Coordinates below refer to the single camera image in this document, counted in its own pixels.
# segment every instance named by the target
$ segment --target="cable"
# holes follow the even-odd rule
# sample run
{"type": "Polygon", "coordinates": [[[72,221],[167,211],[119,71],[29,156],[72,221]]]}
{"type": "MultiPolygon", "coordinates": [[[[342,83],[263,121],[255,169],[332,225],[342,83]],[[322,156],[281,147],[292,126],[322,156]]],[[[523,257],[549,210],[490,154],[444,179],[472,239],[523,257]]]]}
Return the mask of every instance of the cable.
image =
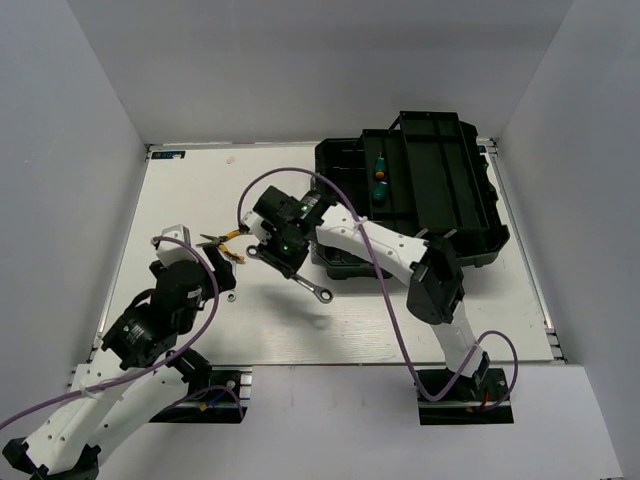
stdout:
{"type": "MultiPolygon", "coordinates": [[[[144,375],[147,375],[151,372],[156,371],[158,368],[166,365],[167,363],[172,362],[173,360],[178,358],[180,355],[182,355],[189,347],[191,347],[191,345],[193,345],[196,342],[196,340],[198,340],[202,336],[202,334],[207,330],[207,328],[209,328],[209,325],[211,325],[211,322],[213,321],[213,317],[218,311],[218,303],[220,300],[220,289],[218,287],[218,282],[216,281],[216,277],[213,271],[211,270],[211,268],[209,267],[209,264],[206,262],[206,260],[191,245],[188,245],[185,242],[178,240],[176,238],[154,237],[152,241],[154,244],[160,243],[160,242],[169,242],[169,243],[175,243],[176,245],[180,245],[182,248],[186,249],[191,255],[193,255],[194,258],[198,261],[198,263],[202,265],[207,275],[209,276],[211,283],[213,284],[213,307],[211,308],[211,312],[209,313],[209,316],[205,320],[204,324],[202,325],[202,328],[198,330],[193,335],[193,337],[191,337],[181,348],[176,350],[172,355],[166,357],[163,360],[160,360],[158,363],[152,365],[151,367],[145,368],[131,375],[126,375],[121,378],[109,380],[106,382],[102,382],[98,385],[87,387],[86,388],[87,392],[92,392],[92,393],[101,392],[101,391],[107,390],[108,388],[117,387],[118,385],[122,385],[127,382],[133,382],[134,380],[137,380],[140,377],[143,377],[144,375]]],[[[75,390],[73,392],[65,393],[64,395],[60,395],[58,397],[47,400],[46,402],[42,402],[42,403],[39,403],[38,405],[34,405],[33,407],[27,408],[26,410],[23,410],[22,412],[17,413],[12,417],[6,419],[4,422],[0,423],[0,431],[5,429],[12,423],[20,420],[21,418],[24,418],[27,415],[31,415],[32,413],[42,410],[43,408],[46,408],[51,405],[55,405],[57,403],[61,403],[67,400],[73,400],[81,396],[82,396],[82,392],[80,390],[75,390]]]]}
{"type": "Polygon", "coordinates": [[[169,405],[167,408],[165,408],[164,410],[162,410],[163,412],[176,407],[178,405],[180,405],[181,403],[184,402],[188,402],[189,400],[192,400],[196,397],[199,397],[200,395],[210,392],[212,390],[222,390],[222,393],[220,395],[218,395],[216,398],[214,398],[210,403],[216,402],[218,401],[220,398],[222,398],[224,396],[225,393],[228,393],[229,395],[231,395],[231,398],[233,398],[233,401],[236,402],[236,405],[238,406],[238,412],[240,413],[240,421],[242,421],[244,419],[244,411],[242,410],[242,403],[240,402],[240,399],[238,398],[238,396],[235,394],[235,392],[233,390],[231,390],[228,387],[225,387],[223,385],[209,385],[208,387],[205,387],[201,390],[198,390],[197,392],[193,392],[190,395],[187,395],[186,397],[181,398],[180,400],[178,400],[177,402],[172,403],[171,405],[169,405]]]}
{"type": "Polygon", "coordinates": [[[476,344],[473,345],[473,347],[471,347],[471,350],[469,350],[469,353],[467,354],[466,358],[462,362],[462,365],[460,365],[460,368],[458,368],[458,370],[453,374],[453,376],[451,377],[449,382],[445,385],[445,387],[439,393],[437,393],[436,395],[431,395],[427,391],[427,389],[424,387],[424,385],[420,381],[420,377],[418,376],[418,372],[416,371],[415,367],[413,366],[413,363],[411,362],[411,358],[409,357],[409,352],[407,351],[407,346],[405,345],[404,339],[402,338],[402,332],[400,331],[400,325],[398,323],[398,319],[396,317],[396,313],[395,313],[395,311],[393,309],[393,305],[391,304],[391,296],[389,295],[389,290],[387,289],[387,285],[386,285],[386,283],[384,281],[384,276],[382,275],[382,268],[380,268],[380,263],[378,262],[378,258],[376,257],[375,251],[373,250],[373,246],[371,245],[371,241],[369,239],[369,235],[367,234],[366,230],[364,229],[364,226],[362,225],[362,223],[360,223],[360,216],[358,215],[358,212],[356,212],[356,209],[354,208],[354,206],[351,203],[351,201],[347,198],[347,196],[340,189],[340,187],[338,187],[338,185],[333,183],[328,178],[320,175],[319,173],[312,172],[311,170],[307,170],[307,169],[299,168],[299,167],[280,167],[280,168],[275,168],[273,170],[269,170],[266,173],[263,173],[262,175],[257,177],[255,180],[253,180],[251,183],[249,183],[249,185],[247,185],[247,187],[244,189],[244,191],[240,195],[240,200],[238,201],[238,209],[236,211],[236,219],[238,221],[238,226],[240,228],[243,227],[243,225],[242,225],[242,205],[244,203],[244,199],[246,198],[247,194],[249,193],[249,190],[251,190],[253,188],[253,186],[256,183],[258,183],[260,180],[262,180],[262,179],[264,179],[264,178],[266,178],[268,176],[274,175],[276,173],[281,173],[281,172],[304,173],[306,175],[310,175],[310,176],[312,176],[312,177],[324,182],[325,184],[327,184],[329,187],[331,187],[336,192],[336,194],[340,197],[340,200],[342,201],[344,206],[347,207],[347,209],[349,210],[349,212],[353,216],[353,219],[356,222],[358,222],[358,230],[360,231],[360,234],[362,235],[362,240],[363,240],[364,245],[365,245],[365,247],[367,249],[367,252],[369,253],[369,256],[371,257],[371,262],[373,263],[373,268],[374,268],[374,270],[376,272],[376,277],[378,278],[378,281],[380,282],[380,288],[382,289],[382,298],[384,299],[384,303],[385,303],[385,305],[387,307],[387,311],[389,312],[389,317],[391,319],[391,325],[393,326],[393,331],[395,333],[396,340],[398,342],[398,347],[400,348],[400,352],[402,353],[402,358],[404,359],[405,365],[407,366],[407,369],[409,370],[409,373],[413,377],[413,381],[415,382],[415,385],[418,388],[418,390],[420,391],[420,393],[422,394],[422,396],[424,398],[426,398],[427,400],[429,400],[430,402],[437,402],[438,400],[441,400],[447,393],[449,393],[449,390],[451,390],[451,388],[456,383],[458,378],[460,378],[460,375],[462,375],[462,372],[464,371],[465,367],[471,361],[471,358],[473,357],[473,354],[477,350],[480,342],[482,342],[482,340],[484,340],[488,335],[498,335],[499,337],[503,338],[507,342],[507,344],[509,344],[509,348],[511,348],[511,352],[513,353],[513,363],[514,363],[513,379],[511,380],[511,385],[507,389],[506,394],[503,395],[496,403],[494,403],[490,407],[485,408],[484,410],[485,411],[486,410],[493,410],[494,408],[497,408],[502,402],[504,402],[509,397],[509,395],[511,394],[511,391],[513,390],[513,387],[515,386],[516,381],[518,379],[518,355],[516,353],[516,349],[515,349],[515,346],[513,345],[513,342],[511,342],[511,340],[504,333],[498,332],[496,330],[487,330],[482,335],[480,335],[480,337],[478,337],[478,340],[477,340],[476,344]]]}

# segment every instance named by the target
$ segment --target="black toolbox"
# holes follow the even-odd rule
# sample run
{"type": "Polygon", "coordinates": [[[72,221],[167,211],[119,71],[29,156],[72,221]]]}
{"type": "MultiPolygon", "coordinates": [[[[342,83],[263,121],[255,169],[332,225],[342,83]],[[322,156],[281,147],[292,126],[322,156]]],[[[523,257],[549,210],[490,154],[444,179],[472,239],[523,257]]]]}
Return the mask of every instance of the black toolbox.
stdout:
{"type": "MultiPolygon", "coordinates": [[[[360,215],[403,235],[448,234],[462,266],[482,267],[498,257],[509,230],[477,136],[456,113],[403,111],[387,130],[324,140],[316,146],[316,172],[342,188],[360,215]],[[378,157],[387,168],[383,202],[372,200],[378,157]]],[[[322,182],[315,188],[333,194],[322,182]]],[[[316,245],[313,258],[334,279],[375,275],[371,263],[336,248],[316,245]]]]}

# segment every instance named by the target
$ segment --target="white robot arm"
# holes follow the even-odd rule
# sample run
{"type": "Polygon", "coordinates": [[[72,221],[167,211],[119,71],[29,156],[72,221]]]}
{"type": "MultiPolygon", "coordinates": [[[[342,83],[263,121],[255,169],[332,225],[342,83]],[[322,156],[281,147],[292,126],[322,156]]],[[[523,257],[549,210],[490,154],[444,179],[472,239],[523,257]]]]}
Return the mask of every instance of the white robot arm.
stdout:
{"type": "Polygon", "coordinates": [[[475,346],[462,377],[472,379],[472,387],[482,381],[488,356],[476,344],[467,320],[462,301],[463,275],[446,240],[427,243],[366,219],[356,222],[345,206],[314,190],[298,201],[269,187],[253,211],[245,215],[243,223],[260,240],[259,245],[249,247],[249,256],[301,283],[324,302],[331,301],[333,295],[297,274],[309,243],[315,241],[367,259],[369,253],[358,228],[361,223],[381,268],[409,287],[407,308],[431,325],[444,351],[447,368],[458,371],[475,346]]]}
{"type": "MultiPolygon", "coordinates": [[[[182,225],[162,232],[190,246],[182,225]]],[[[215,246],[203,247],[215,269],[219,291],[235,287],[231,265],[215,246]]],[[[32,479],[93,480],[98,465],[140,426],[183,398],[197,384],[208,362],[192,349],[146,377],[106,390],[87,389],[149,369],[175,346],[178,335],[188,333],[202,304],[213,296],[205,269],[184,248],[157,245],[158,261],[150,269],[154,290],[138,295],[116,320],[102,341],[93,362],[78,370],[72,391],[84,392],[62,404],[35,432],[11,440],[3,455],[32,479]]]]}

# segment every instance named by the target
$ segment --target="white wall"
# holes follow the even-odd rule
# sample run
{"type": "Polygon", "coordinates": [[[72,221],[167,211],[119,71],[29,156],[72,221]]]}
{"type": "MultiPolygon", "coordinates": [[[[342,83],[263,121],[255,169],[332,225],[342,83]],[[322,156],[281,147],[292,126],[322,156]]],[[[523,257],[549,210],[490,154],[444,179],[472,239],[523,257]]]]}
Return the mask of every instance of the white wall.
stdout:
{"type": "MultiPolygon", "coordinates": [[[[66,2],[3,1],[3,420],[62,393],[86,359],[143,165],[144,146],[66,2]]],[[[8,428],[0,446],[41,419],[8,428]]],[[[24,475],[1,459],[0,478],[24,475]]]]}
{"type": "Polygon", "coordinates": [[[640,3],[577,0],[501,158],[561,345],[640,478],[640,3]]]}
{"type": "Polygon", "coordinates": [[[504,129],[571,0],[69,0],[144,141],[504,129]]]}

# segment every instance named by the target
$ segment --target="purple cable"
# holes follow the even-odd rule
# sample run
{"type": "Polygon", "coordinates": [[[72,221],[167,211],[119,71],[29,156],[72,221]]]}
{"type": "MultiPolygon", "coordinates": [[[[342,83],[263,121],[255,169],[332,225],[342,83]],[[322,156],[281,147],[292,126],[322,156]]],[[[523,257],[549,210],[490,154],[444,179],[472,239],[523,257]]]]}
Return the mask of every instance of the purple cable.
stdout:
{"type": "Polygon", "coordinates": [[[177,402],[172,403],[171,405],[169,405],[167,408],[165,408],[162,411],[164,412],[164,411],[169,410],[169,409],[171,409],[173,407],[177,407],[181,403],[188,402],[189,400],[192,400],[192,399],[194,399],[196,397],[199,397],[203,393],[211,392],[212,390],[222,390],[223,392],[226,392],[229,395],[231,395],[231,398],[233,398],[233,401],[236,402],[236,405],[238,406],[238,412],[240,413],[240,421],[242,421],[244,419],[244,412],[242,411],[242,403],[240,403],[240,399],[238,398],[238,396],[235,394],[235,392],[233,390],[231,390],[230,388],[225,387],[223,385],[209,385],[208,387],[202,388],[202,389],[198,390],[197,392],[193,392],[191,395],[187,395],[186,397],[182,397],[180,400],[178,400],[177,402]]]}
{"type": "MultiPolygon", "coordinates": [[[[87,387],[86,389],[87,392],[91,392],[91,393],[101,392],[111,387],[117,387],[118,385],[122,385],[127,382],[133,382],[134,380],[137,380],[140,377],[143,377],[157,370],[158,368],[166,365],[167,363],[172,362],[173,360],[178,358],[180,355],[182,355],[189,347],[191,347],[191,345],[193,345],[196,342],[196,340],[198,340],[202,336],[202,334],[207,330],[207,328],[209,328],[209,325],[211,325],[211,322],[213,321],[213,317],[215,316],[216,311],[218,310],[220,289],[218,288],[218,282],[216,281],[216,277],[213,274],[213,271],[211,270],[209,265],[207,264],[206,260],[202,258],[202,256],[191,245],[188,245],[176,238],[154,237],[153,242],[154,243],[169,242],[169,243],[175,243],[176,245],[180,245],[182,248],[186,249],[191,255],[193,255],[194,258],[200,263],[200,265],[202,265],[202,267],[207,272],[207,275],[209,276],[211,283],[213,284],[213,307],[211,308],[211,312],[209,313],[207,320],[202,325],[202,328],[198,330],[193,337],[191,337],[181,348],[176,350],[172,355],[168,356],[163,360],[160,360],[158,363],[152,365],[151,367],[140,370],[139,372],[136,372],[134,374],[126,375],[124,377],[117,378],[115,380],[110,380],[107,382],[102,382],[98,385],[87,387]]],[[[67,400],[73,400],[81,396],[82,396],[82,392],[80,390],[75,390],[73,392],[68,392],[68,393],[65,393],[64,395],[60,395],[58,397],[52,398],[51,400],[47,400],[46,402],[39,403],[38,405],[34,405],[33,407],[28,408],[20,413],[17,413],[14,416],[6,419],[4,422],[0,423],[0,431],[5,429],[7,426],[11,425],[12,423],[20,420],[21,418],[37,412],[38,410],[42,410],[43,408],[46,408],[51,405],[55,405],[57,403],[61,403],[67,400]]]]}
{"type": "MultiPolygon", "coordinates": [[[[236,212],[238,226],[242,226],[242,204],[244,203],[244,199],[246,198],[247,193],[249,193],[249,190],[251,190],[253,186],[256,183],[258,183],[260,180],[281,172],[304,173],[306,175],[310,175],[326,183],[338,194],[338,196],[340,197],[340,200],[342,200],[342,203],[344,204],[344,206],[347,207],[347,209],[353,216],[354,220],[356,220],[357,222],[360,221],[360,216],[358,215],[358,212],[356,212],[356,209],[354,208],[351,201],[349,201],[349,199],[347,198],[345,193],[340,189],[340,187],[338,187],[331,180],[320,175],[319,173],[312,172],[311,170],[307,170],[304,168],[281,167],[281,168],[275,168],[273,170],[269,170],[266,173],[263,173],[258,178],[253,180],[249,185],[247,185],[247,187],[244,189],[244,191],[242,192],[242,195],[240,195],[240,200],[238,201],[238,210],[236,212]]],[[[486,338],[488,335],[498,335],[499,337],[504,339],[509,344],[509,348],[511,348],[511,352],[513,353],[514,368],[513,368],[513,379],[511,380],[511,385],[509,385],[507,392],[497,402],[495,402],[494,404],[490,405],[487,408],[483,408],[483,411],[497,408],[502,402],[504,402],[507,398],[509,398],[509,395],[513,391],[513,388],[515,387],[516,381],[518,379],[518,355],[516,353],[516,348],[513,345],[513,342],[504,333],[498,332],[496,330],[488,330],[484,332],[482,335],[480,335],[480,337],[478,337],[476,344],[471,348],[466,358],[462,362],[462,365],[460,365],[460,368],[453,374],[453,376],[451,377],[449,382],[444,386],[444,388],[436,395],[431,395],[429,392],[427,392],[427,389],[424,387],[424,385],[420,381],[420,378],[418,377],[418,372],[416,371],[415,367],[413,366],[413,363],[411,362],[411,358],[409,357],[409,352],[407,351],[407,346],[405,345],[404,339],[402,338],[402,332],[400,331],[400,325],[398,324],[396,313],[393,309],[393,305],[391,304],[391,296],[389,295],[389,291],[387,290],[387,285],[382,275],[382,268],[380,268],[380,263],[378,262],[378,258],[376,257],[375,251],[373,250],[373,246],[371,245],[371,241],[369,240],[369,235],[367,234],[366,230],[364,229],[361,223],[358,223],[358,229],[360,230],[360,233],[362,235],[362,240],[364,241],[364,245],[367,249],[367,252],[371,257],[371,262],[373,263],[373,268],[376,272],[376,277],[380,282],[380,288],[382,289],[382,297],[387,307],[387,311],[389,312],[389,317],[391,318],[391,325],[393,326],[393,331],[396,335],[396,340],[398,342],[398,347],[400,348],[400,352],[402,353],[402,358],[404,358],[405,365],[409,369],[409,373],[411,373],[411,376],[413,377],[413,381],[415,382],[416,387],[418,388],[422,396],[427,400],[429,400],[430,402],[437,402],[438,400],[441,400],[447,393],[449,393],[449,390],[451,390],[451,388],[456,383],[458,378],[460,378],[460,375],[462,375],[462,372],[464,371],[465,367],[471,361],[471,358],[473,357],[473,354],[478,348],[478,345],[480,344],[480,342],[484,340],[484,338],[486,338]]]]}

